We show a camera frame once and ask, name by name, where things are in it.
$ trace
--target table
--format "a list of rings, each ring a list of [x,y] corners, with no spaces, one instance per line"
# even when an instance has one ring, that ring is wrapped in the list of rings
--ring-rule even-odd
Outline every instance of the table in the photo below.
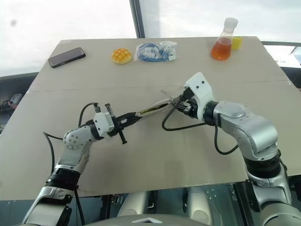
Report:
[[[110,60],[116,48],[132,53],[141,43],[164,39],[63,40],[52,56],[82,47],[86,57],[56,69],[45,63],[0,136],[0,200],[34,199],[50,174],[50,150],[42,135],[62,137],[77,126],[82,107],[91,101],[104,109],[110,103],[116,116],[140,110],[177,90],[196,72],[202,72],[216,100],[244,103],[273,121],[282,160],[288,174],[301,173],[297,159],[301,96],[256,37],[244,37],[231,58],[219,62],[209,56],[215,38],[176,38],[177,59],[168,63]],[[160,113],[126,128],[128,143],[119,137],[94,143],[89,163],[79,180],[79,195],[128,193],[203,184],[244,181],[245,164],[239,150],[219,155],[214,129],[209,126],[166,132]],[[93,118],[87,109],[84,120]],[[167,123],[177,127],[196,123],[175,113]],[[235,140],[220,132],[222,150]],[[55,160],[63,144],[53,140]]]

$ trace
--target bread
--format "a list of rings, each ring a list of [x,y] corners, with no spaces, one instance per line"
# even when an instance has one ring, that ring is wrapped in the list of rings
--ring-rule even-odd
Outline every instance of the bread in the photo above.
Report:
[[[126,48],[119,48],[113,51],[111,59],[114,63],[122,65],[131,61],[132,54]]]

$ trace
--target orange liquid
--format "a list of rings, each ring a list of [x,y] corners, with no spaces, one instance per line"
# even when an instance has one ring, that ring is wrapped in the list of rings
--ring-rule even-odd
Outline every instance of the orange liquid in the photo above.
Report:
[[[211,57],[215,60],[226,60],[231,55],[232,40],[219,38],[211,50]]]

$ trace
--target plastic bag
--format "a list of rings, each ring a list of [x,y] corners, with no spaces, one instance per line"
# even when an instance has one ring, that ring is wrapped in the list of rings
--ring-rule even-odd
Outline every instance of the plastic bag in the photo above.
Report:
[[[145,43],[136,47],[134,59],[146,62],[171,61],[176,59],[175,47],[178,43],[162,41]]]

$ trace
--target smartphone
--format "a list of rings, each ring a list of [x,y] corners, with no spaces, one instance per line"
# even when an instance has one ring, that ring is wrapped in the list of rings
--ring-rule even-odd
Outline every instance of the smartphone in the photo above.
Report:
[[[49,58],[48,61],[52,68],[56,68],[73,60],[81,59],[85,56],[86,54],[84,53],[82,48],[75,48],[70,51],[53,56]]]

